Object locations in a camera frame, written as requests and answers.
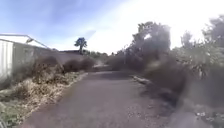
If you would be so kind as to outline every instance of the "asphalt road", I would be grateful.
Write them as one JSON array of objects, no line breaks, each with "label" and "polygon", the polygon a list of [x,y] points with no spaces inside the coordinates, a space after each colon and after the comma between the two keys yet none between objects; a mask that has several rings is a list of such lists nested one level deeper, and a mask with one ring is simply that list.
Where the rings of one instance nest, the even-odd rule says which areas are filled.
[{"label": "asphalt road", "polygon": [[[149,96],[146,88],[126,73],[97,72],[75,83],[58,103],[34,112],[20,127],[162,128],[170,123],[172,109],[166,102]],[[182,128],[181,124],[172,127]]]}]

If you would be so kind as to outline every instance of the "sky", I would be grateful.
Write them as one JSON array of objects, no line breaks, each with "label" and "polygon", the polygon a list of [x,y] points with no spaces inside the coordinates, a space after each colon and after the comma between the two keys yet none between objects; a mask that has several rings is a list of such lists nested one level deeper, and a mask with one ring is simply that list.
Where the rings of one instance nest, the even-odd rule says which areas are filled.
[{"label": "sky", "polygon": [[0,33],[25,34],[58,50],[85,37],[88,50],[116,52],[132,41],[139,23],[171,27],[171,47],[187,30],[195,39],[209,18],[224,14],[222,0],[0,0]]}]

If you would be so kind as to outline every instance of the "road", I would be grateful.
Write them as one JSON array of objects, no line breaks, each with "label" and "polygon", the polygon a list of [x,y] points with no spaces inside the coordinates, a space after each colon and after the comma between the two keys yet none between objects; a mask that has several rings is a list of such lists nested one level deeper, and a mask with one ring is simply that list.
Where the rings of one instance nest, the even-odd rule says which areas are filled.
[{"label": "road", "polygon": [[172,110],[126,73],[97,72],[75,83],[58,103],[41,107],[20,127],[161,128],[170,122]]}]

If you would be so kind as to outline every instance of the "tree trunk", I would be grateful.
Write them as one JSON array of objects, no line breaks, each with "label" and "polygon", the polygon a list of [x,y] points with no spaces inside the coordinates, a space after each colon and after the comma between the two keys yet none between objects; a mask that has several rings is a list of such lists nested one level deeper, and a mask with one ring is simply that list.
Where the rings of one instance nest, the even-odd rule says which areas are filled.
[{"label": "tree trunk", "polygon": [[82,49],[83,49],[83,46],[80,46],[80,48],[79,48],[80,54],[82,54]]}]

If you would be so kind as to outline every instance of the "tree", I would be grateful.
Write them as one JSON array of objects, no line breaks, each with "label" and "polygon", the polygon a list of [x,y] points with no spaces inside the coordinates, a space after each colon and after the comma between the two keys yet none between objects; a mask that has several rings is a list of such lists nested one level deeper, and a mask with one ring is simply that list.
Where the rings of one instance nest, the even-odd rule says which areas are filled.
[{"label": "tree", "polygon": [[191,42],[192,34],[186,31],[181,37],[181,44],[183,47],[191,47],[193,42]]},{"label": "tree", "polygon": [[170,48],[170,28],[155,22],[138,25],[138,33],[133,35],[134,43],[147,44],[157,50],[166,51]]},{"label": "tree", "polygon": [[83,47],[87,47],[87,42],[84,37],[78,38],[78,40],[75,42],[75,46],[79,47],[79,52],[82,53]]},{"label": "tree", "polygon": [[206,42],[224,47],[224,15],[211,19],[210,25],[202,33]]}]

